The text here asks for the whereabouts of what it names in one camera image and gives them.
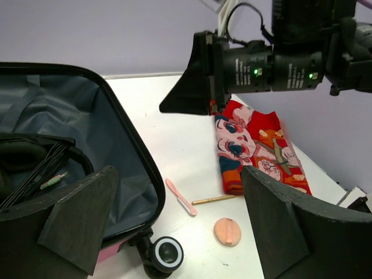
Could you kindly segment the pink hard-shell suitcase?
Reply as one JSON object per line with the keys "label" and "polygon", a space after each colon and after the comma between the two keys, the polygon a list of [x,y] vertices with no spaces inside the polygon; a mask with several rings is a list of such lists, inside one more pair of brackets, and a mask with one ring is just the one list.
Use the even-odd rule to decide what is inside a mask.
{"label": "pink hard-shell suitcase", "polygon": [[[184,259],[172,237],[151,241],[152,225],[165,203],[160,172],[109,84],[81,67],[50,63],[1,63],[1,133],[69,137],[94,172],[115,167],[118,185],[96,265],[124,245],[134,246],[148,278],[167,278]],[[69,160],[68,172],[32,200],[86,177]]]}

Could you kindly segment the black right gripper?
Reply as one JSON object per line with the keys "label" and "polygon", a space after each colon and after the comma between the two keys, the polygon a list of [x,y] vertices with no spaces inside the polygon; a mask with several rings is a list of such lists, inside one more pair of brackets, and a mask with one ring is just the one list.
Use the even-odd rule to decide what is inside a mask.
{"label": "black right gripper", "polygon": [[314,90],[323,76],[323,52],[314,44],[253,40],[230,48],[227,39],[204,31],[194,34],[188,66],[159,110],[215,115],[232,94]]}

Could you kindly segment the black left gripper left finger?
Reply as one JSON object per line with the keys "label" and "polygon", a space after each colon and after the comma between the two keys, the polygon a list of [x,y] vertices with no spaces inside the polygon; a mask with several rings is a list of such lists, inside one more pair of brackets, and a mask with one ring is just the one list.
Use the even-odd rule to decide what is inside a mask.
{"label": "black left gripper left finger", "polygon": [[94,273],[118,185],[115,167],[1,210],[1,278]]}

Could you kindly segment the peach round powder puff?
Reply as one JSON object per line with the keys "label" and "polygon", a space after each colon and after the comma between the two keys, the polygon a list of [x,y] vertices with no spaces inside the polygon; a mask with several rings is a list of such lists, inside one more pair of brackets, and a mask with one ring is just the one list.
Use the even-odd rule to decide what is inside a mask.
{"label": "peach round powder puff", "polygon": [[236,221],[230,218],[221,218],[213,227],[216,239],[224,246],[235,247],[239,244],[242,232]]}

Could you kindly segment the red anime print cloth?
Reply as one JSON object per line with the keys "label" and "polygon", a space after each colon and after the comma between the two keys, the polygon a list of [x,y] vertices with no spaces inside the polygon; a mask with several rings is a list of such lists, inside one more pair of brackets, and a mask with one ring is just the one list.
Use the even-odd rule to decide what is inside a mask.
{"label": "red anime print cloth", "polygon": [[215,115],[216,151],[223,191],[242,195],[241,171],[253,166],[275,180],[310,194],[311,190],[293,146],[275,112],[264,114],[229,101]]}

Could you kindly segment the gold pen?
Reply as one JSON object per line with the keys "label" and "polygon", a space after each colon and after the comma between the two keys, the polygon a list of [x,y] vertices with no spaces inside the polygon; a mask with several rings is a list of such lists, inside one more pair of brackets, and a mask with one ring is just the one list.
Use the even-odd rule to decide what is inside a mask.
{"label": "gold pen", "polygon": [[224,195],[224,196],[218,196],[218,197],[214,197],[214,198],[192,201],[191,204],[192,205],[201,205],[201,204],[205,204],[205,203],[223,201],[223,200],[232,199],[232,198],[236,198],[236,197],[237,197],[236,195]]}

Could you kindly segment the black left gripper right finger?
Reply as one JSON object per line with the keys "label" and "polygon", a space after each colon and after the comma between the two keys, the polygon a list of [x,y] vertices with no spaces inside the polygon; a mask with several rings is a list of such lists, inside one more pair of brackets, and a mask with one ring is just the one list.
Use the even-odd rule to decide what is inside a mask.
{"label": "black left gripper right finger", "polygon": [[371,278],[371,214],[317,199],[252,166],[241,178],[265,278]]}

